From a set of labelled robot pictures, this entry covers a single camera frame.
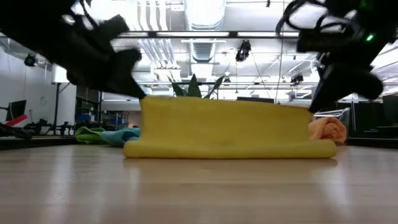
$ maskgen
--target wooden table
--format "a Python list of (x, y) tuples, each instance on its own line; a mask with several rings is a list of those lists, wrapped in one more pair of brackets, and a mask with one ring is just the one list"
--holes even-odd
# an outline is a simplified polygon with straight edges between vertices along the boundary
[(0, 151), (1, 223), (398, 223), (398, 151), (340, 150), (336, 160), (243, 161)]

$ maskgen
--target light fixture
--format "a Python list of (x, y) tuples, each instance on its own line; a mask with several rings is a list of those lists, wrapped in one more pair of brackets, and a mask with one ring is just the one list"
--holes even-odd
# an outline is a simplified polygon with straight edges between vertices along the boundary
[(186, 32), (158, 32), (158, 37), (227, 37), (229, 32), (219, 31), (186, 31)]
[(193, 44), (193, 43), (204, 43), (204, 44), (225, 44), (225, 40), (201, 40), (201, 39), (195, 39), (195, 40), (181, 40), (181, 43), (183, 44)]
[(27, 57), (25, 58), (24, 63), (28, 67), (36, 66), (36, 63), (37, 63), (36, 55), (34, 55), (32, 53), (27, 54)]
[(147, 36), (148, 36), (147, 32), (136, 32), (136, 31), (125, 32), (119, 35), (119, 37), (147, 37)]
[(225, 82), (225, 83), (230, 83), (230, 82), (231, 82), (231, 79), (230, 79), (229, 77), (225, 77), (224, 82)]
[(303, 74), (301, 74), (301, 73), (298, 73), (297, 75), (294, 75), (293, 77), (292, 77), (292, 79), (291, 79), (291, 83), (293, 83), (293, 84), (291, 84), (291, 86), (297, 86), (297, 85), (299, 85), (300, 83), (302, 83), (304, 81), (304, 77), (303, 77)]
[[(275, 32), (238, 32), (238, 37), (276, 37)], [(281, 37), (299, 37), (298, 32), (283, 32)]]
[(235, 60), (237, 62), (244, 62), (249, 57), (251, 51), (251, 44), (249, 40), (243, 40), (241, 46), (236, 52)]

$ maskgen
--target red object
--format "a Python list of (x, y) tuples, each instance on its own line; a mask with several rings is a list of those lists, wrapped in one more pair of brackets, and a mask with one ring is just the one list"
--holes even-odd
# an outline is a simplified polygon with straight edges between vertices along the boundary
[(7, 123), (5, 123), (5, 125), (14, 126), (18, 123), (23, 122), (23, 120), (25, 120), (25, 119), (27, 119), (27, 116), (26, 116), (26, 114), (23, 114), (23, 115), (20, 115), (19, 117), (17, 117), (16, 119), (8, 121)]

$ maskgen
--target blue towel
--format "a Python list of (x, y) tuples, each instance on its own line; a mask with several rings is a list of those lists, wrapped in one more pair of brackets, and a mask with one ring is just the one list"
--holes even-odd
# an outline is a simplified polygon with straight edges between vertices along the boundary
[(105, 131), (101, 134), (101, 139), (109, 143), (110, 146), (123, 147), (128, 140), (138, 140), (139, 134), (139, 128), (126, 128), (118, 131)]

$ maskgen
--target ceiling duct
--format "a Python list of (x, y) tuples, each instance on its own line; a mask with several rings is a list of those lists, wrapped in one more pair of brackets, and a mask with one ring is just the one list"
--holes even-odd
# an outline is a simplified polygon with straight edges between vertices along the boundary
[[(185, 19), (189, 30), (221, 30), (226, 0), (184, 0)], [(192, 43), (192, 57), (196, 62), (208, 63), (215, 53), (214, 43)]]

